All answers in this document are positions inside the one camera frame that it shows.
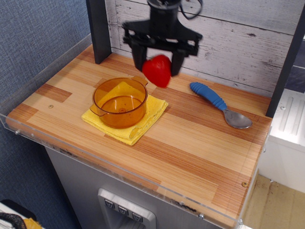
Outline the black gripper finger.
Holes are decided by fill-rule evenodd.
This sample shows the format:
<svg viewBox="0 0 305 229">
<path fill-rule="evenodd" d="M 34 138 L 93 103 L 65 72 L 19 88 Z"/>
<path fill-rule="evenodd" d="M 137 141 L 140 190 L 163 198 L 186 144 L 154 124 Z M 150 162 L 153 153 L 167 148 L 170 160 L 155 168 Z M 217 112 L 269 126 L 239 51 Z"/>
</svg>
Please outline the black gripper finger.
<svg viewBox="0 0 305 229">
<path fill-rule="evenodd" d="M 171 75 L 176 76 L 179 74 L 180 68 L 184 62 L 185 57 L 188 54 L 184 50 L 176 50 L 172 54 L 172 64 L 171 64 Z"/>
<path fill-rule="evenodd" d="M 147 56 L 147 47 L 138 44 L 134 44 L 132 46 L 132 57 L 133 57 L 134 65 L 139 71 L 142 71 L 142 66 L 146 61 L 146 56 Z"/>
</svg>

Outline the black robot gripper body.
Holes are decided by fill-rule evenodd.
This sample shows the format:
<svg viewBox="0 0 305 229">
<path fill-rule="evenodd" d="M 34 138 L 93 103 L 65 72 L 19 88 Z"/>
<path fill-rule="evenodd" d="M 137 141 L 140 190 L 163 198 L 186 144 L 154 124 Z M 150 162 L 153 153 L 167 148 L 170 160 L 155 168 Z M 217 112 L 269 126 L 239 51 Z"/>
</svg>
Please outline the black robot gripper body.
<svg viewBox="0 0 305 229">
<path fill-rule="evenodd" d="M 144 48 L 176 52 L 196 56 L 203 36 L 183 26 L 178 11 L 185 15 L 180 0 L 149 0 L 150 18 L 144 21 L 125 21 L 123 42 L 132 49 Z"/>
</svg>

